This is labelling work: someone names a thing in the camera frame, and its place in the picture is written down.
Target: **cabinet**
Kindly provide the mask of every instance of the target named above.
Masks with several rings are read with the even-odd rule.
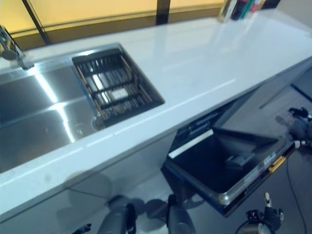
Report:
[[[96,215],[108,214],[106,202],[148,179],[161,168],[176,132],[159,139],[100,172],[0,224],[1,234],[71,234]]]

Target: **dish rack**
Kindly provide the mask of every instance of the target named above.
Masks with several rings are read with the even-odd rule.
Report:
[[[98,111],[97,126],[108,127],[164,103],[152,84],[121,49],[73,58]]]

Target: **faucet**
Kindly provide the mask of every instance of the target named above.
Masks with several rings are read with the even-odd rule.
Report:
[[[6,60],[16,60],[18,65],[27,70],[34,64],[25,59],[25,54],[15,43],[9,32],[0,25],[0,56]]]

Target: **cable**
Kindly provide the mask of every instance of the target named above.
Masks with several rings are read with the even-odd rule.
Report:
[[[249,223],[248,220],[245,221],[245,222],[243,222],[243,223],[236,229],[235,234],[238,234],[238,232],[239,232],[246,224],[248,224],[248,223]]]
[[[304,217],[303,217],[303,215],[302,215],[302,211],[301,211],[301,208],[300,208],[300,206],[299,206],[299,202],[298,202],[298,200],[297,200],[296,194],[294,193],[293,185],[292,185],[292,182],[291,182],[291,178],[290,178],[290,176],[289,176],[289,166],[288,166],[289,163],[288,163],[288,162],[289,162],[289,157],[288,157],[287,162],[286,162],[286,172],[287,172],[288,182],[289,182],[289,185],[290,185],[290,187],[291,187],[291,191],[292,191],[293,197],[294,197],[294,199],[295,199],[295,201],[296,201],[296,204],[297,204],[297,207],[298,207],[298,210],[299,210],[299,213],[300,213],[302,222],[303,222],[304,233],[307,234],[307,233],[308,233],[308,232],[307,232],[307,224],[306,224],[306,221],[305,221],[305,219],[304,219]]]

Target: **white countertop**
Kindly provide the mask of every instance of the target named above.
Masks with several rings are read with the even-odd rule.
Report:
[[[114,42],[165,104],[0,174],[0,215],[312,56],[311,29],[278,10],[226,24],[206,18],[80,39],[28,55],[40,60]]]

